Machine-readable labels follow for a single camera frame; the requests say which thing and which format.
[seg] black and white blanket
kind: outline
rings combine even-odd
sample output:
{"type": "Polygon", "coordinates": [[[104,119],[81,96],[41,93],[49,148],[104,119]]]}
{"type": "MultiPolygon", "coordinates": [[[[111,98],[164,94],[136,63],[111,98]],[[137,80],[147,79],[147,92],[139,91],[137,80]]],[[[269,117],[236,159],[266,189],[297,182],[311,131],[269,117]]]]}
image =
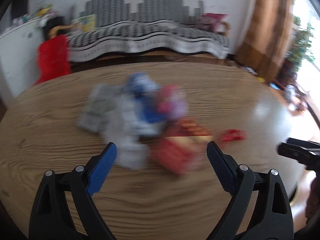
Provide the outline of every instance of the black and white blanket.
{"type": "Polygon", "coordinates": [[[88,0],[78,6],[76,16],[95,14],[97,28],[68,38],[69,60],[84,62],[108,52],[138,53],[163,47],[227,57],[228,38],[194,28],[203,13],[202,1],[141,1],[88,0]]]}

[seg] red toy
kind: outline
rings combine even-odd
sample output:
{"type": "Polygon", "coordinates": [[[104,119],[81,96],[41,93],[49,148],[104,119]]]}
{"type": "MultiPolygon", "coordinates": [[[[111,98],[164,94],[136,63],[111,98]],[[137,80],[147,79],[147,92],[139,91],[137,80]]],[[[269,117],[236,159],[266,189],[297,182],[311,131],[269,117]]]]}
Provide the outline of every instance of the red toy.
{"type": "Polygon", "coordinates": [[[229,129],[223,135],[221,135],[222,142],[242,141],[246,140],[247,134],[243,130],[229,129]]]}
{"type": "Polygon", "coordinates": [[[68,44],[65,35],[43,42],[39,48],[38,66],[41,77],[35,85],[70,74],[68,44]]]}
{"type": "Polygon", "coordinates": [[[151,158],[176,174],[197,169],[212,137],[207,129],[183,118],[170,126],[154,145],[151,158]]]}

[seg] oval table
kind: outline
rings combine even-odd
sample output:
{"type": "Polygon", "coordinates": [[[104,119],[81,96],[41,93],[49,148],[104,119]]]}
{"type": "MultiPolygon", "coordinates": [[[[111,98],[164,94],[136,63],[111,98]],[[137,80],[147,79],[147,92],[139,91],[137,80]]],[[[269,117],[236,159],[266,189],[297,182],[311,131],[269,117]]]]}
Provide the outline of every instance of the oval table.
{"type": "MultiPolygon", "coordinates": [[[[225,129],[245,130],[247,140],[229,143],[224,153],[254,171],[277,169],[287,192],[293,190],[303,166],[275,150],[290,135],[292,116],[251,74],[229,66],[181,62],[98,68],[30,88],[14,100],[0,124],[0,199],[25,235],[44,172],[71,171],[105,147],[98,135],[76,126],[92,87],[100,82],[122,84],[136,72],[147,72],[162,85],[181,84],[188,115],[211,129],[214,138],[225,129]]],[[[83,233],[71,194],[67,198],[76,227],[83,233]]],[[[153,162],[141,171],[114,165],[93,196],[119,240],[206,239],[230,199],[207,158],[200,170],[181,177],[153,162]]]]}

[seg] red cloth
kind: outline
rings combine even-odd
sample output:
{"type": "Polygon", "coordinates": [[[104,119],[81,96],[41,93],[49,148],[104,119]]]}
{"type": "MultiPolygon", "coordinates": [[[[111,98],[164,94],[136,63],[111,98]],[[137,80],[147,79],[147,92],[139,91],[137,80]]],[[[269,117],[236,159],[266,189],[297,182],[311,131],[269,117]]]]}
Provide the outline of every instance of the red cloth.
{"type": "Polygon", "coordinates": [[[35,85],[71,73],[65,35],[59,35],[43,42],[39,46],[38,52],[38,67],[41,77],[35,85]]]}

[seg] red object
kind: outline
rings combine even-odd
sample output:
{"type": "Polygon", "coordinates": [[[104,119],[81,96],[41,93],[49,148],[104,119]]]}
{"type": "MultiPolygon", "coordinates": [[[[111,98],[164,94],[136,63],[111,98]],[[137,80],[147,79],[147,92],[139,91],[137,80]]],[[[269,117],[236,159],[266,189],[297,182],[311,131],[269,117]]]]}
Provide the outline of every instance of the red object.
{"type": "Polygon", "coordinates": [[[41,77],[35,85],[71,73],[65,35],[59,35],[43,42],[39,46],[38,52],[38,67],[41,77]]]}
{"type": "Polygon", "coordinates": [[[156,95],[157,112],[161,114],[169,114],[172,110],[172,102],[170,97],[174,90],[177,89],[176,85],[164,85],[156,95]]]}
{"type": "Polygon", "coordinates": [[[221,21],[226,16],[227,16],[227,14],[205,13],[200,18],[200,21],[198,23],[198,27],[203,30],[207,30],[207,31],[211,31],[211,32],[215,33],[218,31],[218,27],[221,24],[221,21]]]}
{"type": "Polygon", "coordinates": [[[183,118],[153,145],[151,158],[176,174],[185,174],[201,166],[211,140],[207,129],[183,118]]]}
{"type": "Polygon", "coordinates": [[[238,130],[238,129],[230,129],[227,130],[222,136],[222,142],[231,142],[231,141],[241,141],[246,140],[247,134],[245,131],[238,130]]]}

